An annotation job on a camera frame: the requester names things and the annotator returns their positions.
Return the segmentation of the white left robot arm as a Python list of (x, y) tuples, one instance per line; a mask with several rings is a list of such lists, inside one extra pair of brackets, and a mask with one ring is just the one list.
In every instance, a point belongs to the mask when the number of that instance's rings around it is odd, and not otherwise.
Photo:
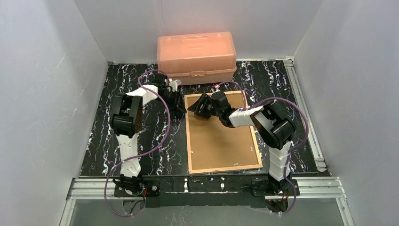
[[(139, 159), (159, 149), (170, 132), (172, 111), (186, 113), (179, 86), (179, 79), (172, 79), (162, 71), (158, 71), (153, 82), (142, 84), (138, 82), (138, 89), (128, 93), (118, 93), (114, 96), (110, 126), (116, 135), (121, 156), (121, 175), (136, 178), (141, 172)], [(160, 143), (152, 150), (139, 154), (138, 136), (143, 125), (143, 107), (159, 100), (166, 109), (167, 128)]]

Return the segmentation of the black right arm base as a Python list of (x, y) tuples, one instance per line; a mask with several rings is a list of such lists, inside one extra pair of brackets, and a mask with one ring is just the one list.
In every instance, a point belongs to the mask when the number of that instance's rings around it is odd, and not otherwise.
[(249, 184), (249, 188), (254, 196), (277, 196), (280, 199), (293, 197), (294, 193), (300, 195), (297, 180), (291, 179), (290, 183), (285, 179), (276, 181), (270, 179), (255, 179)]

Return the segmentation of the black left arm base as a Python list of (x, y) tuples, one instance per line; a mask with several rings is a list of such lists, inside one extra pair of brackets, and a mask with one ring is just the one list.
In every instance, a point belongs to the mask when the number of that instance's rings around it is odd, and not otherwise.
[(126, 177), (124, 175), (113, 178), (115, 184), (115, 197), (158, 197), (160, 195), (160, 182), (146, 180), (142, 176)]

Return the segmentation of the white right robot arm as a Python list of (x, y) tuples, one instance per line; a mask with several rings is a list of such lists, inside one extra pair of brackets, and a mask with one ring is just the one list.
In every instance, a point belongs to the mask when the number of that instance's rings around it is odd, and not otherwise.
[(219, 121), (228, 128), (255, 127), (269, 147), (268, 174), (280, 182), (287, 179), (290, 174), (288, 157), (296, 126), (276, 104), (277, 100), (277, 97), (271, 97), (252, 107), (234, 108), (229, 103), (227, 95), (222, 91), (217, 91), (212, 95), (203, 93), (194, 104), (188, 107), (188, 111), (204, 119), (218, 117)]

